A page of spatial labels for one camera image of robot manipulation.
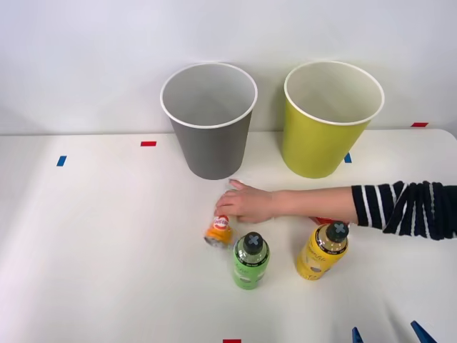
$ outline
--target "sleeve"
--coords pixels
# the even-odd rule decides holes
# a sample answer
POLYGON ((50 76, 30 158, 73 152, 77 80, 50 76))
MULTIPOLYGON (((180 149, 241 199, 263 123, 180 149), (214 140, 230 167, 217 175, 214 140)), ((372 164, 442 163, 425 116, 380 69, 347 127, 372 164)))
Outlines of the sleeve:
POLYGON ((440 183, 352 186, 358 224, 386 234, 457 237, 457 186, 440 183))

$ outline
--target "hand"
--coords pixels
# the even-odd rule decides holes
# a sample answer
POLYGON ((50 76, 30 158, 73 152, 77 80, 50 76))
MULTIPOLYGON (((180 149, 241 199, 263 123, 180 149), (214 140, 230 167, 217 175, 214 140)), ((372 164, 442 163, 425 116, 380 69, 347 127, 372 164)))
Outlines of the hand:
POLYGON ((262 191, 230 180, 236 188, 217 202, 214 215, 237 216, 240 222, 260 223, 274 217, 273 192, 262 191))

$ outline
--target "bottle cap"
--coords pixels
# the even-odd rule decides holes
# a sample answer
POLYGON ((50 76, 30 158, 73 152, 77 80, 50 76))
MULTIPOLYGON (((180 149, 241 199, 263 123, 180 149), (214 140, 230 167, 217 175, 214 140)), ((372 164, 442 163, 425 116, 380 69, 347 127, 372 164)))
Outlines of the bottle cap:
POLYGON ((250 255, 257 255, 262 251, 263 238, 257 232, 249 232, 243 240, 244 251, 250 255))
POLYGON ((335 243, 341 243, 349 234, 348 226, 343 222, 333 222, 327 226, 328 239, 335 243))

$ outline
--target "gray cup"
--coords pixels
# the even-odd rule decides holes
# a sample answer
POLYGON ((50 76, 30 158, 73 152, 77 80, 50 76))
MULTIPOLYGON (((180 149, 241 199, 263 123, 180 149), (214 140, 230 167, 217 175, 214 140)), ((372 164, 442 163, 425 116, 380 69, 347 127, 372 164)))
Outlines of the gray cup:
POLYGON ((160 100, 195 175, 217 180, 238 170, 257 101, 249 74, 223 63, 188 66, 165 82, 160 100))

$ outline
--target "blue object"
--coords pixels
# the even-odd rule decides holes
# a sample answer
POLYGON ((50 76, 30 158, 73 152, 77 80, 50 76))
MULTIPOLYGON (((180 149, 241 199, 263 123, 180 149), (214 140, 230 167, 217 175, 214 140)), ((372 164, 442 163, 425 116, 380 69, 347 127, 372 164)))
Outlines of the blue object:
POLYGON ((436 340, 434 340, 428 333, 426 330, 423 329, 423 327, 421 325, 419 325, 418 322, 416 322, 415 320, 411 322, 411 326, 413 327, 414 329, 414 332, 416 333, 417 335, 417 338, 419 338, 419 341, 421 341, 421 343, 436 343, 436 340))
POLYGON ((345 161, 346 163, 352 163, 351 154, 348 153, 347 155, 345 155, 344 161, 345 161))
POLYGON ((60 156, 59 160, 57 161, 57 166, 64 166, 66 160, 66 156, 60 156))
POLYGON ((363 343, 362 337, 356 327, 352 329, 352 343, 363 343))

